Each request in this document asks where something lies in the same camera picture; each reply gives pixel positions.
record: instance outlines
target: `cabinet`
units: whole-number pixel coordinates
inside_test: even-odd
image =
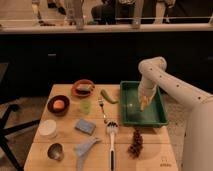
[[[154,56],[166,58],[168,73],[212,91],[212,40],[211,31],[0,35],[0,62],[9,62],[0,95],[48,95],[54,83],[81,78],[140,80],[138,63]]]

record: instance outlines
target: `green plastic bin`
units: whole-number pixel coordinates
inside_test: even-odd
[[[159,88],[150,105],[141,111],[138,101],[139,83],[139,81],[120,83],[121,122],[127,126],[161,127],[168,125]]]

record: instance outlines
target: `wooden table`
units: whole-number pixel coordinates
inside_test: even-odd
[[[73,148],[89,138],[89,135],[74,128],[79,118],[84,118],[96,124],[93,136],[102,141],[95,144],[90,150],[84,163],[83,171],[109,171],[110,138],[106,133],[106,125],[103,122],[101,108],[98,105],[100,90],[105,89],[111,97],[119,99],[119,85],[96,85],[90,97],[91,110],[84,114],[80,110],[80,99],[71,97],[71,84],[56,84],[52,87],[49,99],[56,95],[66,95],[70,99],[67,114],[56,117],[47,110],[43,111],[41,122],[53,119],[57,123],[57,136],[53,139],[41,137],[36,132],[33,144],[25,163],[26,171],[75,171],[77,156]],[[134,129],[124,127],[120,123],[119,104],[104,103],[105,113],[108,118],[119,123],[119,132],[115,138],[116,171],[177,171],[177,165],[170,144],[167,128],[143,128],[143,150],[137,159],[132,159],[127,153],[131,144]],[[64,149],[64,159],[60,162],[49,159],[47,150],[53,143],[61,143]]]

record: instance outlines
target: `red bowl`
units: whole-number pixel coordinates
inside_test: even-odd
[[[77,87],[78,87],[79,84],[91,84],[93,89],[95,88],[95,84],[91,80],[87,80],[87,79],[78,80],[78,81],[76,81],[73,84],[72,89],[71,89],[71,94],[73,96],[76,96],[76,97],[88,97],[88,96],[91,95],[93,89],[90,92],[88,92],[88,93],[79,93],[77,91]]]

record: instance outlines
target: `metal bowl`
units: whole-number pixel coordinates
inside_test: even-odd
[[[50,159],[61,161],[64,158],[63,147],[59,143],[52,144],[47,152]]]

